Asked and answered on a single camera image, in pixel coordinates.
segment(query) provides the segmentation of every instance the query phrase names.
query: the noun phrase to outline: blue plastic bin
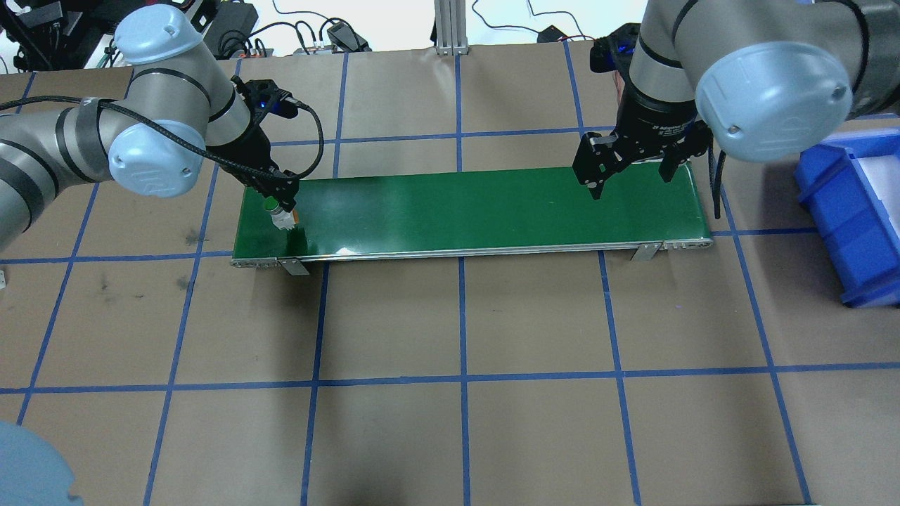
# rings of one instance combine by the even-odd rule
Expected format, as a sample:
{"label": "blue plastic bin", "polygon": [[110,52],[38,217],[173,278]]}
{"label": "blue plastic bin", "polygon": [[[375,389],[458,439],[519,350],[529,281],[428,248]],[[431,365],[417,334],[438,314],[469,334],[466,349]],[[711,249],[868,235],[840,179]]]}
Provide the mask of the blue plastic bin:
{"label": "blue plastic bin", "polygon": [[850,307],[900,304],[900,128],[838,134],[795,177]]}

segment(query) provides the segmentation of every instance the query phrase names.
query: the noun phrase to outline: white wall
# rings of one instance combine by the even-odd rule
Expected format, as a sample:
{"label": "white wall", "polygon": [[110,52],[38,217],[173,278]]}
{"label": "white wall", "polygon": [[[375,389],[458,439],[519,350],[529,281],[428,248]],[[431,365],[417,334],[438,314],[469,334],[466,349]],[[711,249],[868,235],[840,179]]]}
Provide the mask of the white wall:
{"label": "white wall", "polygon": [[[12,0],[0,1],[6,1],[15,8]],[[257,28],[275,21],[293,23],[303,19],[317,32],[324,21],[311,14],[282,16],[273,8],[272,0],[247,1],[255,5],[259,12]],[[428,37],[431,35],[435,16],[433,0],[276,1],[282,11],[312,10],[327,16],[344,18],[369,40],[374,50],[412,50],[431,46]],[[474,1],[466,0],[466,32],[470,44],[519,44],[536,41],[536,36],[525,30],[492,30],[488,28],[472,12]],[[639,23],[644,15],[646,4],[647,0],[532,0],[532,5],[537,13],[548,10],[571,11],[578,19],[585,34],[594,37],[608,35],[622,23]],[[525,0],[481,0],[476,8],[491,24],[520,24],[539,31],[553,24],[566,34],[577,34],[575,25],[569,16],[548,14],[532,17],[528,12]],[[267,47],[275,49],[275,54],[278,56],[291,54],[299,48],[293,30],[286,26],[263,32],[260,34],[260,38]],[[5,34],[0,36],[0,56],[4,57],[10,68],[12,68],[13,55],[17,49],[18,44],[13,44],[6,39]],[[103,49],[99,48],[88,66],[95,66],[102,55]]]}

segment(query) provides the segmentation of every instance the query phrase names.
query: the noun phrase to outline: metal bracket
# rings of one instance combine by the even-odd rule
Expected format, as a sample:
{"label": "metal bracket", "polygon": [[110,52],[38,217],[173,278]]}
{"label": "metal bracket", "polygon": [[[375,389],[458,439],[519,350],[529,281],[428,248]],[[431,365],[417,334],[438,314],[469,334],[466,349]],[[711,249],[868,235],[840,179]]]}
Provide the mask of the metal bracket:
{"label": "metal bracket", "polygon": [[285,260],[278,259],[278,263],[281,264],[281,267],[284,267],[284,270],[291,276],[309,276],[310,271],[306,269],[306,266],[296,258],[288,258]]}
{"label": "metal bracket", "polygon": [[660,248],[662,248],[661,242],[648,242],[647,244],[642,244],[637,247],[637,251],[635,251],[634,255],[631,257],[631,261],[646,262],[647,260],[652,259]]}

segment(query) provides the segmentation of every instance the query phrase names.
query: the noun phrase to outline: black cable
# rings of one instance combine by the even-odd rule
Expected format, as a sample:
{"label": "black cable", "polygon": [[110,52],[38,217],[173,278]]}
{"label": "black cable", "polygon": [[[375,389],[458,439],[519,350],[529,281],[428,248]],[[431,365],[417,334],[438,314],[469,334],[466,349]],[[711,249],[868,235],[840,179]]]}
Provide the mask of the black cable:
{"label": "black cable", "polygon": [[534,17],[543,16],[544,14],[568,14],[571,17],[571,20],[575,22],[575,28],[578,29],[578,34],[582,37],[587,37],[584,34],[584,30],[581,29],[581,26],[578,25],[578,20],[575,19],[575,14],[570,13],[569,11],[546,11],[544,13],[535,13],[535,8],[531,6],[531,0],[525,0],[528,4],[528,10],[531,11],[531,15]]}
{"label": "black cable", "polygon": [[709,187],[713,193],[713,215],[718,220],[722,217],[722,172],[725,169],[727,155],[720,149],[719,159],[716,162],[716,154],[713,151],[713,141],[710,139],[706,159],[709,162]]}
{"label": "black cable", "polygon": [[315,42],[316,41],[316,31],[312,29],[312,25],[310,25],[309,23],[306,23],[305,21],[298,21],[297,23],[293,24],[293,27],[295,30],[299,31],[300,25],[302,25],[302,24],[306,25],[306,27],[310,29],[310,37],[312,37],[312,41]]}
{"label": "black cable", "polygon": [[239,41],[241,43],[241,47],[246,53],[249,53],[250,49],[253,46],[253,43],[250,42],[249,36],[245,35],[244,32],[240,30],[227,30],[219,37],[219,45],[216,46],[219,52],[219,58],[227,58],[234,54],[235,50],[232,50],[229,54],[225,54],[225,51],[229,48],[229,45],[227,43],[231,43],[231,41]]}
{"label": "black cable", "polygon": [[256,38],[253,40],[253,47],[256,48],[256,54],[260,58],[268,58],[269,51],[266,49],[266,45],[263,43],[263,40],[260,38]]}
{"label": "black cable", "polygon": [[[19,106],[28,105],[28,104],[36,104],[38,102],[62,102],[62,103],[68,103],[68,104],[81,104],[81,100],[82,99],[75,97],[75,96],[64,96],[64,95],[33,96],[30,98],[21,98],[19,100],[12,100],[10,102],[4,102],[4,103],[0,104],[0,111],[4,111],[6,109],[12,109],[13,107],[19,107]],[[296,101],[297,107],[310,113],[312,115],[312,118],[316,121],[316,128],[319,131],[319,155],[316,157],[315,161],[313,161],[312,165],[310,165],[309,168],[307,168],[302,173],[300,173],[299,175],[296,175],[296,176],[287,176],[287,175],[281,174],[281,173],[265,172],[264,170],[259,170],[257,168],[252,168],[252,167],[249,167],[246,165],[239,164],[239,163],[229,160],[227,158],[221,157],[215,153],[207,151],[206,149],[197,148],[196,146],[194,146],[187,140],[184,140],[181,137],[172,133],[171,131],[167,130],[166,127],[160,125],[157,122],[154,122],[153,120],[149,119],[148,117],[146,117],[140,113],[136,113],[136,112],[132,111],[131,109],[129,109],[127,107],[122,107],[121,105],[118,105],[113,102],[100,102],[99,105],[100,105],[101,109],[108,109],[110,111],[114,111],[114,112],[122,114],[124,116],[128,116],[129,118],[131,118],[132,120],[134,120],[136,122],[140,122],[140,123],[147,125],[151,130],[155,131],[156,133],[159,133],[166,139],[173,141],[175,144],[181,146],[182,148],[187,149],[188,151],[191,151],[194,154],[197,154],[197,155],[200,155],[201,157],[212,160],[220,165],[225,165],[230,168],[234,168],[235,170],[237,170],[239,172],[243,172],[244,174],[246,174],[248,176],[260,177],[263,179],[271,179],[271,180],[285,180],[286,179],[286,180],[291,180],[291,181],[303,179],[304,177],[311,174],[313,170],[316,169],[316,166],[321,161],[322,151],[325,148],[325,136],[322,131],[322,123],[319,120],[319,116],[315,113],[315,111],[312,110],[312,107],[309,107],[307,104],[304,104],[303,102],[300,102],[299,100]],[[258,126],[258,124],[259,124],[259,121],[254,122],[254,126]]]}
{"label": "black cable", "polygon": [[[312,27],[311,27],[308,23],[306,23],[306,22],[298,22],[298,23],[304,23],[304,24],[306,24],[306,26],[309,26],[309,27],[310,27],[310,32],[312,32]],[[259,30],[256,30],[255,32],[251,32],[247,37],[248,37],[248,38],[253,37],[254,35],[258,35],[258,34],[264,32],[264,31],[266,31],[266,30],[268,30],[268,29],[270,29],[270,28],[273,28],[273,27],[275,27],[275,26],[281,26],[281,25],[284,25],[284,26],[290,26],[291,28],[293,28],[294,34],[297,35],[297,40],[300,41],[300,47],[303,48],[303,51],[305,51],[306,54],[310,54],[310,51],[306,49],[306,42],[303,40],[303,34],[300,33],[300,29],[297,28],[297,25],[296,25],[296,24],[290,24],[290,23],[288,23],[288,22],[286,22],[286,21],[276,21],[276,22],[274,22],[274,23],[269,23],[269,24],[267,24],[266,26],[260,28]],[[313,33],[312,39],[313,39],[314,41],[316,40],[316,35],[315,35],[315,33]]]}
{"label": "black cable", "polygon": [[326,16],[325,14],[319,14],[319,13],[316,13],[316,12],[313,12],[313,11],[281,11],[281,10],[278,9],[278,4],[275,3],[275,0],[272,0],[272,7],[274,7],[274,8],[275,8],[275,11],[276,11],[277,13],[281,14],[281,15],[288,15],[288,14],[315,14],[315,15],[317,15],[318,17],[323,18],[323,19],[328,19],[328,18],[329,18],[329,17]]}
{"label": "black cable", "polygon": [[541,33],[541,32],[539,32],[539,31],[535,30],[534,28],[528,28],[527,26],[521,26],[521,25],[518,25],[518,24],[497,24],[497,25],[494,25],[494,24],[488,23],[487,20],[484,19],[484,16],[482,16],[482,13],[479,13],[478,11],[475,10],[475,6],[478,4],[479,1],[480,1],[480,0],[475,0],[475,2],[472,4],[472,12],[474,12],[475,15],[477,15],[479,18],[481,18],[481,22],[484,23],[484,25],[487,26],[488,28],[492,28],[493,30],[499,30],[499,29],[501,29],[501,28],[521,28],[521,29],[523,29],[523,30],[528,30],[529,32],[534,32],[534,33],[537,33],[537,34],[540,34],[540,33]]}
{"label": "black cable", "polygon": [[312,171],[319,166],[319,162],[322,160],[322,154],[325,152],[325,133],[322,131],[322,121],[319,119],[319,115],[312,110],[312,107],[309,107],[307,104],[304,104],[297,99],[294,100],[296,100],[294,105],[296,105],[298,109],[302,109],[312,116],[312,120],[316,122],[316,131],[319,134],[319,153],[316,154],[316,159],[312,160],[312,164],[309,168],[297,175],[297,179],[303,179],[312,174]]}

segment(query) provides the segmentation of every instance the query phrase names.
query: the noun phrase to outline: brown paper floor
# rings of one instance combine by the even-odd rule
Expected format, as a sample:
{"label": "brown paper floor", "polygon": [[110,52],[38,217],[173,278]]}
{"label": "brown paper floor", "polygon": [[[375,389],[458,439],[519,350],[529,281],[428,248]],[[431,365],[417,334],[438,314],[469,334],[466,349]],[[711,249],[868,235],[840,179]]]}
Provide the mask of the brown paper floor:
{"label": "brown paper floor", "polygon": [[[559,167],[581,127],[615,122],[589,49],[240,75],[317,110],[331,142],[315,177]],[[129,72],[2,76],[0,98],[122,96]],[[457,121],[478,135],[457,141]],[[264,126],[283,167],[314,156],[308,118]],[[0,419],[54,444],[88,506],[895,505],[900,312],[838,302],[795,163],[731,162],[708,250],[304,278],[229,267],[241,191],[212,165],[175,200],[72,188],[0,253]]]}

